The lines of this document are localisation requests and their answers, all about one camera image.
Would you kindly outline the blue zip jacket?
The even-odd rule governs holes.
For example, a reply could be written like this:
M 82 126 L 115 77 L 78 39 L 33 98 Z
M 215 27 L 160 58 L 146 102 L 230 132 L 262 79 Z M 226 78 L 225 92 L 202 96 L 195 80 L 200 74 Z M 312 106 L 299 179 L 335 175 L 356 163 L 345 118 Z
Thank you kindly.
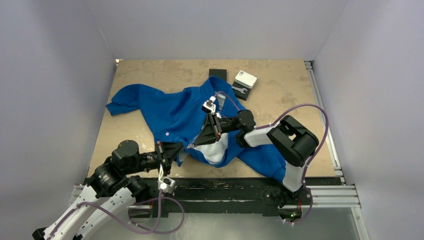
M 222 168 L 238 158 L 258 174 L 281 183 L 286 175 L 286 161 L 272 144 L 243 148 L 236 143 L 236 132 L 231 132 L 211 145 L 188 147 L 203 126 L 206 117 L 203 103 L 217 92 L 224 93 L 215 101 L 220 108 L 219 117 L 233 117 L 239 110 L 245 110 L 231 85 L 215 76 L 201 86 L 176 93 L 165 93 L 144 84 L 127 85 L 112 97 L 106 108 L 112 116 L 139 110 L 155 141 L 181 142 L 184 153 L 199 162 Z

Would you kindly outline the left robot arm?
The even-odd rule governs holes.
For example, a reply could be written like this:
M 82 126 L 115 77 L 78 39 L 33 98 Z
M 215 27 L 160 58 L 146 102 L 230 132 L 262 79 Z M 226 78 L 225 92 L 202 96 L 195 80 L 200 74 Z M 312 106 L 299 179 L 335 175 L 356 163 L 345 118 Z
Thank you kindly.
M 184 148 L 181 142 L 158 141 L 154 151 L 140 153 L 134 140 L 122 141 L 111 156 L 86 178 L 83 188 L 62 216 L 48 227 L 32 233 L 35 240 L 87 240 L 107 217 L 128 230 L 147 235 L 158 231 L 158 219 L 152 228 L 130 219 L 125 222 L 117 214 L 131 205 L 157 201 L 157 216 L 162 215 L 162 200 L 175 188 L 175 180 L 167 177 L 172 162 Z

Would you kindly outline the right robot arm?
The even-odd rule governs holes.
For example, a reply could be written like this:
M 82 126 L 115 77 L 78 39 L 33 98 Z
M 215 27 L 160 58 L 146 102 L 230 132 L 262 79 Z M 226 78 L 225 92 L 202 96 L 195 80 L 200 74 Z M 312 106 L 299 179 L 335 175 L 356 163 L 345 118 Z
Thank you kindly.
M 286 162 L 280 196 L 288 204 L 300 198 L 306 162 L 319 145 L 318 138 L 311 131 L 290 115 L 267 127 L 256 127 L 250 110 L 240 110 L 235 116 L 223 118 L 207 113 L 201 132 L 191 146 L 214 144 L 231 132 L 236 132 L 235 141 L 242 148 L 274 145 Z

